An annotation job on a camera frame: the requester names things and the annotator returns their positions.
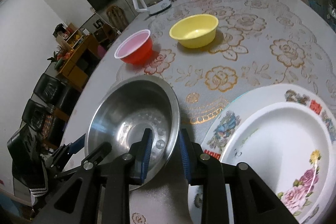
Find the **white plate with blue pattern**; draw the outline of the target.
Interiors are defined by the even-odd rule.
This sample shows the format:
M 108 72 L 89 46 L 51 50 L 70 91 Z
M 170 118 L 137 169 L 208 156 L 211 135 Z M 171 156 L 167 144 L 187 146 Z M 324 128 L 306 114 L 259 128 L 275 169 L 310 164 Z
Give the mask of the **white plate with blue pattern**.
M 300 86 L 246 92 L 215 118 L 202 149 L 247 163 L 299 223 L 321 223 L 335 199 L 335 116 Z

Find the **stainless steel bowl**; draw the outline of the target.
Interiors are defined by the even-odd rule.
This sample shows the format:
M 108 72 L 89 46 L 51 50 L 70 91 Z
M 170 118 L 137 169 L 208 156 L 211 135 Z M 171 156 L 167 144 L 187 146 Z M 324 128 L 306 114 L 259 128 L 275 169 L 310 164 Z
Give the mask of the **stainless steel bowl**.
M 85 137 L 89 155 L 101 143 L 111 144 L 103 163 L 127 153 L 142 139 L 145 129 L 153 132 L 148 183 L 167 165 L 181 126 L 178 98 L 173 88 L 156 76 L 135 76 L 115 85 L 100 102 Z

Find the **white plate with pink roses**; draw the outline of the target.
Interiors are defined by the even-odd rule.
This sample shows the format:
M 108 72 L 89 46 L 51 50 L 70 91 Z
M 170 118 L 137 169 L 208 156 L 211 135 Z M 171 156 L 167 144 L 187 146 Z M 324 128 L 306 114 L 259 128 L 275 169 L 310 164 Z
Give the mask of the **white plate with pink roses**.
M 299 223 L 318 223 L 334 196 L 329 130 L 321 115 L 299 103 L 274 103 L 249 116 L 220 161 L 247 163 Z

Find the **turquoise plastic plate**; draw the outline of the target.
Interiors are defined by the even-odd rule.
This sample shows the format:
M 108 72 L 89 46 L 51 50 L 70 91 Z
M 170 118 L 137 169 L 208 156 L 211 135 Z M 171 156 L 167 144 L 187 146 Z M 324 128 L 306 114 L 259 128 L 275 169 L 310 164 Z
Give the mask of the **turquoise plastic plate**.
M 230 102 L 225 108 L 223 108 L 223 111 L 229 108 L 232 104 L 234 104 L 236 101 L 240 100 L 243 96 L 245 96 L 249 92 L 245 92 L 242 95 L 236 97 L 232 102 Z

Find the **yellow plastic bowl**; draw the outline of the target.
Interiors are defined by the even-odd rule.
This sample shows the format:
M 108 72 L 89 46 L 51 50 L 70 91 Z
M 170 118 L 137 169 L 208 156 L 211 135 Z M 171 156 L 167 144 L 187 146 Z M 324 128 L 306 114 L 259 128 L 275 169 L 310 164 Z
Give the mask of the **yellow plastic bowl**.
M 201 48 L 215 39 L 218 25 L 219 20 L 216 16 L 210 14 L 192 15 L 173 25 L 169 35 L 185 48 Z

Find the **black chair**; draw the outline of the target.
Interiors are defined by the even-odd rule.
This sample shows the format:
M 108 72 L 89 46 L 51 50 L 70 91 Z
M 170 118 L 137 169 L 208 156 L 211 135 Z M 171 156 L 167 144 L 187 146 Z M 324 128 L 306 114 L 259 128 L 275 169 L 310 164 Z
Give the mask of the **black chair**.
M 57 105 L 66 90 L 67 86 L 65 83 L 43 73 L 34 88 L 34 94 L 46 104 Z

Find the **wooden sideboard cabinet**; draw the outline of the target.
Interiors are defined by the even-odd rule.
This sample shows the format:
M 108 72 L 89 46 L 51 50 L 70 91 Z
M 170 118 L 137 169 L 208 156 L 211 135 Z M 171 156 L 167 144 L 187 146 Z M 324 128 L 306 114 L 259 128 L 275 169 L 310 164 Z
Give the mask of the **wooden sideboard cabinet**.
M 68 26 L 61 23 L 53 35 L 59 46 L 58 52 L 50 58 L 55 63 L 56 78 L 82 91 L 118 32 L 109 24 L 90 33 L 72 23 Z

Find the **red plastic bowl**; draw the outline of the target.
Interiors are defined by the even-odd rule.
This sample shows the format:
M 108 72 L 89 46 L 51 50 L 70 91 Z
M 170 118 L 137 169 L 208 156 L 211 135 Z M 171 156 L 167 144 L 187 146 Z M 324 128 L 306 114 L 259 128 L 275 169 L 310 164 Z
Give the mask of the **red plastic bowl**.
M 131 65 L 143 65 L 153 53 L 153 41 L 148 29 L 140 30 L 126 38 L 116 49 L 114 58 Z

